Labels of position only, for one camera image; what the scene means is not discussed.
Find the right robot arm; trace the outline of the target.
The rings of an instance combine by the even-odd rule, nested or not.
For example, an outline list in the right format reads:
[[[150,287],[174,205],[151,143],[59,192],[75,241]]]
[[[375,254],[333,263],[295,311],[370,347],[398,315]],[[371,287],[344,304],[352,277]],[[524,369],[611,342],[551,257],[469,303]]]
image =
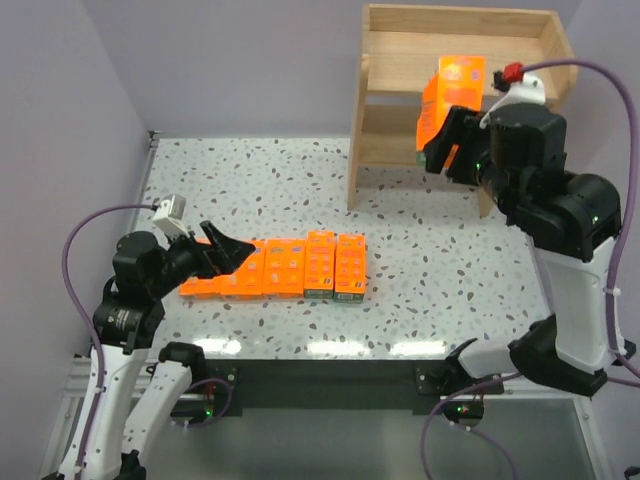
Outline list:
[[[620,196],[605,178],[566,169],[566,130],[539,104],[455,106],[424,147],[428,172],[480,188],[527,236],[550,311],[518,339],[462,343],[445,361],[448,386],[519,374],[590,397],[635,352],[620,335],[607,282],[622,237]]]

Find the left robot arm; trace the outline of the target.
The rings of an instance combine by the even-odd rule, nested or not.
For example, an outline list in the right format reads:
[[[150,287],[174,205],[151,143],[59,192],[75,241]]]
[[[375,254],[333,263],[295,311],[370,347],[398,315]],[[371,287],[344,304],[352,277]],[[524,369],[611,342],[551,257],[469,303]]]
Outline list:
[[[149,386],[133,398],[156,330],[162,300],[191,277],[211,279],[236,272],[253,244],[222,234],[209,221],[199,242],[181,227],[169,228],[169,246],[136,231],[122,237],[91,326],[91,370],[76,431],[56,479],[143,479],[147,457],[162,425],[191,385],[209,383],[201,347],[167,344]]]

